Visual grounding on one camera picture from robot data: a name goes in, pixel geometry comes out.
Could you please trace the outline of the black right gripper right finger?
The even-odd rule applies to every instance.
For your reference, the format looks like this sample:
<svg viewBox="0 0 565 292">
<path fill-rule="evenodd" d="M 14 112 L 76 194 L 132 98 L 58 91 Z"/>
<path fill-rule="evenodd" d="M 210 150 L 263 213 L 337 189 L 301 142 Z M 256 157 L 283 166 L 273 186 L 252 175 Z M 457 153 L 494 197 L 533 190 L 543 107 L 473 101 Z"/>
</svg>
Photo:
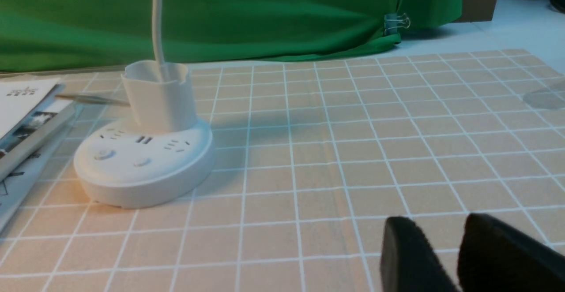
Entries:
<svg viewBox="0 0 565 292">
<path fill-rule="evenodd" d="M 562 292 L 564 256 L 486 213 L 466 218 L 457 276 L 464 292 Z"/>
</svg>

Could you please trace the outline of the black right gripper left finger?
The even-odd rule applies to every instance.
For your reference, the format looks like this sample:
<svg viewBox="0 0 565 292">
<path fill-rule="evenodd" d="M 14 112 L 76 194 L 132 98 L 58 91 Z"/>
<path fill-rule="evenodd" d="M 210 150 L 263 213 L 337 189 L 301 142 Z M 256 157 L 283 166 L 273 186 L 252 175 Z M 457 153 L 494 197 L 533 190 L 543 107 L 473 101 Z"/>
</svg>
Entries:
<svg viewBox="0 0 565 292">
<path fill-rule="evenodd" d="M 424 232 L 402 216 L 385 221 L 380 278 L 384 292 L 458 291 Z"/>
</svg>

